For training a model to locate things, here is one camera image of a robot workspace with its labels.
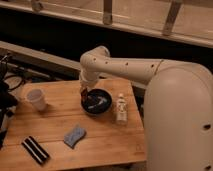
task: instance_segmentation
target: dark background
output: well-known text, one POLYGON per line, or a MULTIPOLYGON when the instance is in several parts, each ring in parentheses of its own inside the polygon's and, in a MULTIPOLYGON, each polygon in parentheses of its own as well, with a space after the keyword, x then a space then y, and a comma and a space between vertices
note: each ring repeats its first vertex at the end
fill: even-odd
POLYGON ((212 70, 213 49, 0 8, 0 40, 79 61, 105 45, 112 57, 166 58, 212 70))

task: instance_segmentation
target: wooden tabletop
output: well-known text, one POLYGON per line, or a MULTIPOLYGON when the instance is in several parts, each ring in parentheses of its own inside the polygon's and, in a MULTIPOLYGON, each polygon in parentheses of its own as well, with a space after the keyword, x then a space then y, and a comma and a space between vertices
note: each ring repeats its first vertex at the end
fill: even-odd
POLYGON ((115 105, 99 117, 86 115, 80 105, 79 81, 26 84, 0 150, 0 170, 65 170, 144 161, 144 129, 130 82, 103 79, 96 87, 108 91, 113 104, 119 93, 124 94, 128 104, 126 126, 115 123, 115 105), (43 113, 25 99, 33 88, 45 93, 48 108, 43 113), (71 149, 63 138, 77 124, 86 129, 87 135, 71 149), (21 146, 29 135, 51 156, 44 166, 38 165, 21 146))

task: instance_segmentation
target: metal rod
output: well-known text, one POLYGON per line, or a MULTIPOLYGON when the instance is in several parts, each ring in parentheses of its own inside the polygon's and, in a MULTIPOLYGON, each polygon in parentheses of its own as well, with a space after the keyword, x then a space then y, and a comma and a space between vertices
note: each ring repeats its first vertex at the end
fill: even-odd
POLYGON ((39 2, 39 0, 31 0, 31 6, 35 12, 39 12, 43 9, 43 5, 39 2))
POLYGON ((173 0, 169 9, 169 13, 166 19, 166 23, 163 28, 162 34, 169 36, 172 33, 173 26, 175 24, 177 15, 180 11, 182 0, 173 0))
POLYGON ((103 23, 105 25, 111 25, 113 22, 112 19, 112 0, 104 0, 104 14, 103 14, 103 23))

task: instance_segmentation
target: black cable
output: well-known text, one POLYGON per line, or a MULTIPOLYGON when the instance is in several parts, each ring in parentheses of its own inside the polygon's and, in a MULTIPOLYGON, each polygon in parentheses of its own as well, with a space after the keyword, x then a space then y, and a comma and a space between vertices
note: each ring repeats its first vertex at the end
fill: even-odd
POLYGON ((20 87, 22 84, 25 83, 24 77, 22 77, 22 76, 20 76, 20 75, 16 75, 16 74, 12 74, 12 75, 6 76, 6 77, 4 78, 4 81, 6 81, 6 80, 9 79, 9 78, 13 78, 13 77, 21 78, 21 81, 20 81, 17 85, 15 85, 14 87, 9 88, 9 89, 8 89, 8 92, 11 92, 11 91, 17 89, 18 87, 20 87))

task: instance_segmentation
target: black bowl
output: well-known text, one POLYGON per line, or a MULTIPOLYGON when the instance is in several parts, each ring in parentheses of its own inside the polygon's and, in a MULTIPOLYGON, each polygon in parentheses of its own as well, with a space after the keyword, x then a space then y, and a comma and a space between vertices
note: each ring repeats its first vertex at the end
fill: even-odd
POLYGON ((87 114, 91 116, 99 116, 106 112, 112 104, 110 94, 102 89, 92 89, 87 96, 85 101, 81 101, 81 105, 87 114))

